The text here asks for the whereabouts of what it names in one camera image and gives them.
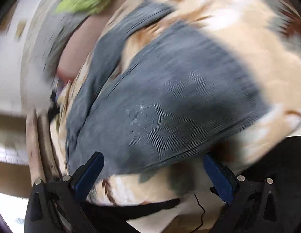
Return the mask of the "blue-grey denim pants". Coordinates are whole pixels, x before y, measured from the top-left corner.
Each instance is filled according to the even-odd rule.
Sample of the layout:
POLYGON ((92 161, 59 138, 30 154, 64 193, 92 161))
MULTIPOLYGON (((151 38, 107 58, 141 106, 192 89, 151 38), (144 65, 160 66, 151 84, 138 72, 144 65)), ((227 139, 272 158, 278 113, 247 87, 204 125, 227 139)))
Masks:
POLYGON ((226 48, 183 21, 143 47, 114 81, 131 34, 173 9, 145 1, 96 44, 66 122, 69 171, 104 155, 101 178, 172 165, 267 113, 254 79, 226 48))

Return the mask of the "cream leaf-print fleece blanket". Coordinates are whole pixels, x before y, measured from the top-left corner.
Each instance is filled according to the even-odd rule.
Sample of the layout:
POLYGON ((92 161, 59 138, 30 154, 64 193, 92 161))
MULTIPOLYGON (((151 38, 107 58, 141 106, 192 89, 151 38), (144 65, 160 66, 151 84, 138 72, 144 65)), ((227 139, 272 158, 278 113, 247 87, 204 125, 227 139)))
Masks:
POLYGON ((250 167, 301 124, 301 18, 282 0, 126 0, 109 19, 78 75, 59 96, 60 112, 52 121, 53 153, 61 175, 69 171, 66 122, 86 80, 97 42, 145 1, 170 6, 164 18, 131 34, 108 81, 129 67, 133 57, 177 21, 183 21, 227 49, 243 63, 269 109, 239 133, 220 139, 202 153, 172 165, 137 174, 100 175, 88 195, 96 205, 158 203, 192 192, 208 194, 211 181, 203 167, 210 150, 234 172, 250 167))

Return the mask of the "grey quilted pillow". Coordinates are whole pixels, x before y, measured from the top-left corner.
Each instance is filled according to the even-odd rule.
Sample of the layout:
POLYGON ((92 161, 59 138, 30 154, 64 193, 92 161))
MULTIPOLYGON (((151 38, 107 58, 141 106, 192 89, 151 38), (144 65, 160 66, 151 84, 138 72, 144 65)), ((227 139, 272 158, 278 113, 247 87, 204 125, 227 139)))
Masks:
POLYGON ((56 1, 47 12, 32 51, 32 61, 46 82, 54 80, 66 44, 89 17, 86 12, 56 12, 58 4, 56 1))

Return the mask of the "dark wooden window frame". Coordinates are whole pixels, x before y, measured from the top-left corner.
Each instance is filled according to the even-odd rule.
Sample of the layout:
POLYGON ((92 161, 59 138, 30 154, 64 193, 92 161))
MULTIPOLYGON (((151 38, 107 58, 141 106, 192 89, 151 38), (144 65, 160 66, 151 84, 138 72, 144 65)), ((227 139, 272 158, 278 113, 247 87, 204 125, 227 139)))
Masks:
POLYGON ((0 193, 21 198, 31 192, 25 126, 23 117, 0 114, 0 193))

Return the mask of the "pink bed sheet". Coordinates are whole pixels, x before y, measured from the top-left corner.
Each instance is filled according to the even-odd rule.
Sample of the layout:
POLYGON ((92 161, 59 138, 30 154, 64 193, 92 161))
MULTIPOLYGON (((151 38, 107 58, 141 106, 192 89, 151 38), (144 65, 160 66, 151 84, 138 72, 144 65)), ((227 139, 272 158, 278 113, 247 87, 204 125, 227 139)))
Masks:
POLYGON ((99 39, 104 26, 125 1, 113 0, 101 13, 89 16, 72 34, 61 54, 57 67, 57 77, 64 84, 76 78, 87 56, 99 39))

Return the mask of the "striped beige rolled mattress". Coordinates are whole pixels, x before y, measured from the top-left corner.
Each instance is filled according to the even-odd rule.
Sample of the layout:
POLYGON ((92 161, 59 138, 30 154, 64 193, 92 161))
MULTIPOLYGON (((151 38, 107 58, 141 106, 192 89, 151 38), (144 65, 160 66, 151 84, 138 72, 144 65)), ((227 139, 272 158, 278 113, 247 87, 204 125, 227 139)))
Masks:
POLYGON ((27 114, 26 144, 31 184, 34 185, 37 179, 41 179, 45 182, 46 178, 40 154, 37 114, 35 109, 30 110, 27 114))

